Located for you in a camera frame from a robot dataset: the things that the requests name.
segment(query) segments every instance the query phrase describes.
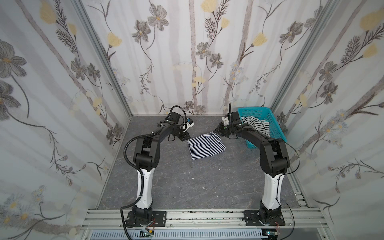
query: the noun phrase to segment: floral wallpaper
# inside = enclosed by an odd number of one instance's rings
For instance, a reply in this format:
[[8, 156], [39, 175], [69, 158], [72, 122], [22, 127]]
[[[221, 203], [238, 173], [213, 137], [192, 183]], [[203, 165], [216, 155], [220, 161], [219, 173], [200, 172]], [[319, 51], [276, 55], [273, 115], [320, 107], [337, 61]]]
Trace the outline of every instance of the floral wallpaper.
[[343, 0], [275, 111], [338, 240], [382, 238], [383, 65], [383, 3]]
[[3, 1], [0, 22], [0, 235], [74, 239], [128, 118], [70, 2]]
[[326, 1], [82, 0], [134, 114], [269, 106]]

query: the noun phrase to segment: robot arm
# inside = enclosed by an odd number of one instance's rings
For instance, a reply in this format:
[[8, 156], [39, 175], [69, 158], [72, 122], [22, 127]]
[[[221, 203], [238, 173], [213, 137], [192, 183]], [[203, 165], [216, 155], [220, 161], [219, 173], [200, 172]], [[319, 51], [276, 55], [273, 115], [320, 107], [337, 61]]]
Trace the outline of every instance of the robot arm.
[[231, 134], [250, 141], [260, 149], [260, 166], [265, 175], [264, 195], [260, 201], [259, 221], [270, 225], [280, 220], [280, 190], [281, 183], [290, 166], [289, 156], [283, 139], [268, 137], [253, 129], [247, 123], [242, 123], [238, 112], [232, 112], [223, 118], [215, 132], [229, 138]]
[[132, 213], [135, 222], [141, 225], [148, 225], [152, 216], [152, 178], [155, 168], [159, 164], [160, 159], [160, 143], [168, 136], [168, 141], [175, 140], [178, 137], [181, 141], [190, 139], [189, 133], [186, 131], [194, 125], [191, 119], [186, 119], [182, 125], [177, 125], [180, 115], [171, 112], [162, 121], [157, 124], [157, 129], [153, 132], [153, 136], [147, 136], [137, 139], [136, 148], [133, 156], [133, 162], [136, 167], [140, 168], [144, 175], [142, 183], [139, 171], [137, 198], [140, 196], [143, 184], [143, 192], [140, 200], [132, 207]]

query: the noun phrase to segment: folded striped fabric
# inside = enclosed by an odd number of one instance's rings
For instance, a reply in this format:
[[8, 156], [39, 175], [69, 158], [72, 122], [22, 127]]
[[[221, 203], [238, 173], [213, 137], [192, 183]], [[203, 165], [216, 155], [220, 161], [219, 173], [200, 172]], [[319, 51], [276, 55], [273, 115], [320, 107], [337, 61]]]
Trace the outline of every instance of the folded striped fabric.
[[214, 132], [203, 134], [188, 140], [192, 160], [210, 157], [224, 152], [225, 146], [219, 135]]
[[255, 118], [253, 116], [249, 117], [241, 117], [244, 123], [248, 123], [251, 125], [255, 130], [267, 135], [270, 137], [270, 132], [269, 132], [269, 122], [264, 121], [264, 120], [259, 120], [258, 118]]

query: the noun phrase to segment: black mounting plate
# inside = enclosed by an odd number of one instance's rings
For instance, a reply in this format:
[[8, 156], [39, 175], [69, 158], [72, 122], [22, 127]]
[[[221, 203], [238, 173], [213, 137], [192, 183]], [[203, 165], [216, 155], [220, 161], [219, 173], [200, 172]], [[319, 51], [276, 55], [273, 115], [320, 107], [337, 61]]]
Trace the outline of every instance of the black mounting plate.
[[[263, 225], [261, 222], [259, 222], [258, 220], [258, 213], [259, 211], [251, 211], [251, 210], [246, 210], [244, 211], [244, 218], [243, 218], [243, 221], [245, 221], [245, 224], [247, 226], [265, 226]], [[282, 214], [279, 214], [273, 221], [273, 223], [271, 223], [271, 225], [269, 226], [276, 226], [276, 223], [277, 222], [280, 226], [285, 226], [285, 221], [284, 221], [284, 218], [281, 219], [280, 217], [282, 217], [283, 215]]]
[[[155, 227], [166, 226], [167, 211], [153, 211], [152, 215], [153, 215], [153, 218], [155, 219]], [[128, 218], [125, 222], [125, 226], [126, 227], [142, 227], [139, 223], [134, 222], [132, 212], [128, 213]]]

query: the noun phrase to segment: teal plastic basket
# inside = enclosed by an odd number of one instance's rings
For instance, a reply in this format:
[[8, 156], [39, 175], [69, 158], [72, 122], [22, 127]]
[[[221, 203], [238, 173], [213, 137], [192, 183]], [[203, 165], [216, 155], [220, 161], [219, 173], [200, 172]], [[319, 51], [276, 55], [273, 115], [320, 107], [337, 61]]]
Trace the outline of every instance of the teal plastic basket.
[[[238, 108], [237, 112], [239, 113], [240, 118], [253, 116], [260, 120], [268, 121], [271, 137], [282, 138], [285, 142], [287, 142], [287, 139], [285, 138], [283, 131], [281, 130], [279, 124], [277, 123], [277, 120], [273, 115], [271, 109], [265, 108], [265, 107], [243, 107], [243, 108]], [[248, 148], [257, 148], [248, 140], [245, 140], [245, 142]]]

